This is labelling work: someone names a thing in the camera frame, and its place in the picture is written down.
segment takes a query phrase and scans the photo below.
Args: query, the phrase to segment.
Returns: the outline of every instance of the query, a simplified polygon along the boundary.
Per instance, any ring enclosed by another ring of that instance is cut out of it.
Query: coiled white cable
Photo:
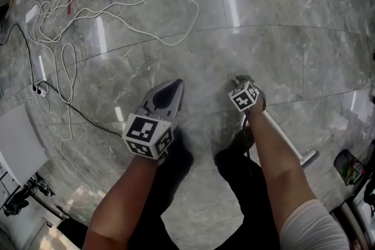
[[[197,11],[196,11],[196,14],[195,14],[195,16],[194,16],[194,18],[193,18],[193,20],[192,20],[192,23],[190,24],[190,26],[189,26],[187,32],[181,37],[181,39],[179,39],[179,40],[178,40],[177,42],[175,42],[175,43],[168,43],[168,42],[164,41],[163,39],[161,39],[160,37],[158,37],[157,35],[154,35],[153,33],[145,32],[145,31],[143,31],[143,30],[139,30],[139,29],[133,28],[133,27],[130,26],[125,20],[123,20],[123,18],[121,18],[121,17],[119,17],[119,16],[117,16],[117,15],[115,15],[115,14],[113,14],[113,13],[107,12],[107,10],[108,10],[110,7],[114,6],[114,5],[121,5],[121,6],[135,6],[135,5],[142,4],[142,3],[144,3],[144,2],[146,2],[146,1],[148,1],[148,0],[141,0],[141,1],[136,2],[136,3],[133,3],[133,4],[125,4],[125,3],[122,3],[122,2],[113,2],[112,4],[106,6],[104,9],[101,9],[101,10],[99,10],[99,11],[93,11],[93,10],[91,10],[91,9],[89,9],[89,8],[83,8],[83,9],[81,9],[81,10],[75,15],[75,17],[74,17],[71,21],[68,22],[68,24],[63,28],[63,30],[62,30],[62,31],[61,31],[61,32],[60,32],[55,38],[51,39],[51,38],[47,37],[47,36],[43,33],[43,31],[42,31],[42,25],[43,25],[45,19],[48,18],[48,17],[50,17],[50,16],[52,16],[52,15],[53,15],[58,9],[68,7],[73,1],[74,1],[74,0],[70,0],[70,1],[68,2],[67,5],[60,5],[61,0],[57,0],[57,4],[56,4],[55,8],[54,8],[51,12],[49,12],[49,9],[50,9],[50,7],[51,7],[51,3],[50,3],[49,1],[44,1],[44,2],[42,2],[42,3],[38,2],[38,1],[37,1],[37,2],[34,2],[33,4],[31,4],[30,9],[31,9],[34,5],[38,5],[40,11],[39,11],[39,14],[38,14],[38,16],[37,16],[35,22],[34,22],[34,26],[33,26],[33,37],[30,36],[30,33],[29,33],[29,26],[27,25],[27,30],[28,30],[28,36],[29,36],[29,39],[30,39],[33,43],[38,44],[38,45],[41,45],[41,46],[47,48],[47,49],[51,52],[51,54],[52,54],[52,56],[53,56],[54,69],[55,69],[56,82],[57,82],[57,91],[58,91],[58,93],[59,93],[59,95],[60,95],[60,98],[61,98],[66,104],[70,104],[70,103],[72,102],[72,100],[73,100],[73,95],[74,95],[74,88],[73,88],[73,86],[74,86],[74,81],[75,81],[75,79],[76,79],[76,74],[77,74],[77,62],[76,62],[76,51],[75,51],[75,48],[74,48],[74,46],[73,46],[71,43],[66,43],[66,44],[63,46],[62,50],[61,50],[61,60],[62,60],[62,63],[63,63],[63,68],[64,68],[64,72],[65,72],[65,75],[66,75],[66,77],[67,77],[67,79],[68,79],[68,81],[69,81],[69,86],[70,86],[70,96],[69,96],[69,98],[68,98],[67,100],[65,100],[64,97],[61,95],[61,92],[60,92],[60,87],[59,87],[59,78],[58,78],[58,76],[57,76],[57,65],[56,65],[56,58],[55,58],[55,56],[54,56],[54,52],[53,52],[53,50],[52,50],[49,46],[47,46],[47,45],[45,45],[45,44],[43,44],[43,43],[57,43],[57,42],[59,42],[59,41],[61,40],[61,38],[62,38],[63,33],[69,28],[69,26],[70,26],[75,20],[79,20],[79,19],[94,19],[94,18],[97,18],[98,16],[100,16],[102,13],[104,13],[104,14],[110,15],[110,16],[115,17],[116,19],[120,20],[120,21],[121,21],[121,22],[122,22],[122,23],[123,23],[128,29],[129,29],[129,30],[131,30],[131,31],[133,31],[133,32],[137,32],[137,33],[142,33],[142,34],[144,34],[144,35],[148,35],[148,36],[150,36],[150,37],[152,37],[152,38],[154,38],[154,39],[160,41],[161,43],[163,43],[163,44],[165,44],[165,45],[167,45],[167,46],[176,46],[176,45],[178,45],[179,43],[183,42],[183,41],[185,40],[185,38],[188,36],[188,34],[189,34],[190,31],[192,30],[192,27],[194,26],[194,24],[195,24],[195,22],[196,22],[196,19],[197,19],[197,17],[198,17],[198,14],[199,14],[199,5],[198,5],[198,3],[197,3],[196,1],[194,1],[194,0],[187,0],[187,1],[189,1],[189,2],[193,2],[193,3],[196,5],[196,7],[197,7]],[[45,5],[47,5],[47,8],[46,8],[46,10],[44,11],[44,10],[43,10],[43,6],[45,6]],[[94,15],[92,15],[92,16],[80,16],[81,13],[83,13],[83,12],[85,12],[85,11],[88,11],[88,12],[90,12],[90,13],[93,13]],[[42,16],[42,17],[43,17],[41,23],[39,24],[39,32],[40,32],[40,34],[44,37],[44,39],[37,39],[37,38],[36,38],[35,27],[36,27],[36,24],[38,23],[39,16]],[[64,50],[65,50],[65,48],[66,48],[68,45],[71,46],[71,49],[72,49],[72,51],[73,51],[73,55],[74,55],[74,76],[73,76],[72,79],[69,77],[69,75],[68,75],[68,73],[67,73],[66,66],[65,66],[65,63],[64,63],[64,58],[63,58]],[[86,195],[90,198],[90,200],[91,200],[91,204],[90,204],[89,206],[76,207],[76,206],[73,206],[72,204],[67,204],[67,203],[65,203],[65,202],[62,202],[62,203],[65,204],[65,205],[69,205],[69,206],[71,206],[71,207],[74,207],[74,208],[94,207],[94,200],[93,200],[93,198],[92,198],[92,197],[90,196],[90,194],[89,194],[89,193],[83,188],[82,184],[85,184],[87,187],[90,188],[90,190],[91,190],[94,194],[96,194],[96,187],[95,187],[95,184],[93,183],[93,181],[92,181],[91,179],[89,179],[86,175],[84,175],[84,174],[83,174],[78,168],[76,168],[75,165],[74,165],[74,163],[71,161],[71,159],[70,159],[70,158],[69,158],[69,157],[63,152],[63,142],[64,142],[64,141],[69,141],[69,140],[72,140],[72,139],[73,139],[73,131],[71,130],[71,120],[70,120],[70,108],[69,108],[69,106],[68,106],[68,116],[69,116],[69,130],[70,130],[70,137],[69,137],[69,138],[66,138],[66,139],[62,139],[62,140],[60,141],[60,151],[61,151],[61,154],[63,155],[63,157],[65,157],[65,158],[71,163],[71,165],[73,166],[73,168],[74,168],[77,172],[79,172],[79,173],[80,173],[85,179],[87,179],[87,180],[92,184],[92,188],[91,188],[87,183],[84,183],[84,182],[82,182],[82,181],[77,182],[77,185],[79,186],[79,188],[81,188],[81,189],[86,193]]]

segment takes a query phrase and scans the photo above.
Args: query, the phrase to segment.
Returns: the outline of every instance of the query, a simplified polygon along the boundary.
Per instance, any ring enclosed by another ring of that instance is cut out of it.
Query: broom handle
[[[280,133],[284,141],[289,145],[289,147],[293,150],[293,152],[297,155],[298,159],[301,160],[303,156],[300,154],[300,152],[297,150],[297,148],[293,145],[291,140],[287,137],[287,135],[282,131],[280,126],[276,123],[276,121],[273,119],[273,117],[266,111],[263,111],[264,116],[269,120],[269,122],[272,124],[272,126]]]

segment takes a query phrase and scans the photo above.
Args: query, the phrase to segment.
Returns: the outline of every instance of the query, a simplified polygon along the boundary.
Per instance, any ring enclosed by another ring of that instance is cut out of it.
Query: forearm
[[[305,173],[292,149],[260,113],[249,118],[268,196],[278,232],[289,215],[304,202],[314,199]]]
[[[141,216],[157,167],[155,160],[134,157],[95,210],[89,232],[127,243]]]

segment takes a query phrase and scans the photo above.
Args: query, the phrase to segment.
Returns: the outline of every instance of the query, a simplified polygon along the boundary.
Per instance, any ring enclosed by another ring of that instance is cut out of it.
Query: person's left arm
[[[158,161],[133,158],[126,172],[95,210],[84,250],[127,248],[155,177]]]

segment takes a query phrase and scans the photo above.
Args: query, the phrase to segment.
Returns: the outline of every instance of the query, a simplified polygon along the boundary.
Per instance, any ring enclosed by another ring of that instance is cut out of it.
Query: marker cube
[[[172,123],[129,114],[122,139],[130,152],[151,159],[165,157],[173,141]]]
[[[258,89],[254,88],[249,81],[246,81],[243,85],[240,85],[228,95],[236,108],[240,112],[243,112],[245,109],[252,107],[257,102],[259,91]]]

